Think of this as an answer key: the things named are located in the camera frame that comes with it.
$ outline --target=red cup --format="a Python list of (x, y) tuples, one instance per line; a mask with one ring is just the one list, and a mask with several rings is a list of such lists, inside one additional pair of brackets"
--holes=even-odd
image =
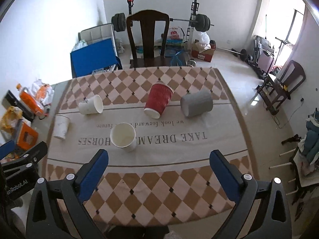
[(172, 98), (173, 90), (164, 83), (153, 84), (148, 96), (144, 113), (153, 119), (159, 119)]

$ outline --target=floor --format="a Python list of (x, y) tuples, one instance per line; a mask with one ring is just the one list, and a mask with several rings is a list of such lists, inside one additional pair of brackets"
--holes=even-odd
[[(123, 68), (129, 68), (129, 58), (130, 48), (127, 47), (125, 53), (120, 55)], [(197, 67), (219, 69), (231, 89), (248, 127), (256, 155), (260, 180), (270, 181), (274, 177), (279, 177), (286, 193), (294, 191), (294, 182), (288, 183), (289, 180), (294, 178), (289, 166), (269, 169), (269, 166), (288, 162), (289, 154), (282, 157), (279, 157), (279, 154), (295, 148), (296, 145), (291, 143), (284, 146), (281, 145), (281, 141), (294, 135), (289, 123), (283, 128), (279, 128), (272, 119), (271, 114), (265, 110), (262, 99), (259, 96), (256, 98), (256, 87), (262, 83), (262, 80), (257, 78), (250, 66), (239, 58), (234, 57), (231, 53), (216, 51), (210, 63), (202, 60), (196, 60), (196, 63)], [(288, 121), (283, 111), (279, 111), (276, 117), (280, 121), (280, 127)], [(319, 200), (310, 200), (306, 204), (301, 217), (294, 222), (297, 204), (291, 206), (293, 195), (287, 196), (287, 199), (292, 216), (292, 234), (293, 236), (298, 236), (302, 234), (312, 216), (318, 210)], [(238, 238), (248, 233), (258, 205), (259, 202), (256, 201)], [(183, 239), (209, 239), (217, 232), (229, 213), (230, 211), (226, 211), (199, 221), (172, 225), (170, 229), (181, 235)]]

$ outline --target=upright white cup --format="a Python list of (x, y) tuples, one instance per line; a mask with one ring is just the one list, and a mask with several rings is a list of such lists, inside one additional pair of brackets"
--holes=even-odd
[(135, 128), (128, 123), (120, 123), (111, 129), (111, 142), (118, 148), (130, 152), (136, 147)]
[(55, 115), (53, 137), (65, 140), (66, 133), (68, 132), (70, 119), (64, 115)]
[(102, 113), (103, 112), (103, 101), (100, 96), (94, 95), (90, 99), (85, 99), (79, 103), (79, 111), (83, 115)]

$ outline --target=cardboard box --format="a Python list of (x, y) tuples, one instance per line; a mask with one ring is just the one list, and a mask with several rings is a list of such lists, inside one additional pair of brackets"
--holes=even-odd
[(206, 62), (211, 62), (214, 52), (215, 52), (215, 46), (211, 44), (211, 48), (207, 49), (203, 52), (199, 52), (198, 47), (195, 45), (195, 43), (199, 42), (199, 40), (195, 39), (194, 44), (192, 45), (192, 57), (202, 59)]

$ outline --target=orange juice bottle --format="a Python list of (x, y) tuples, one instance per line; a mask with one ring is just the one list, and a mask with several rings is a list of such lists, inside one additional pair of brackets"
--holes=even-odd
[(32, 95), (28, 93), (28, 88), (22, 87), (21, 84), (17, 84), (17, 90), (21, 100), (30, 108), (30, 110), (36, 115), (43, 114), (43, 106), (37, 102)]

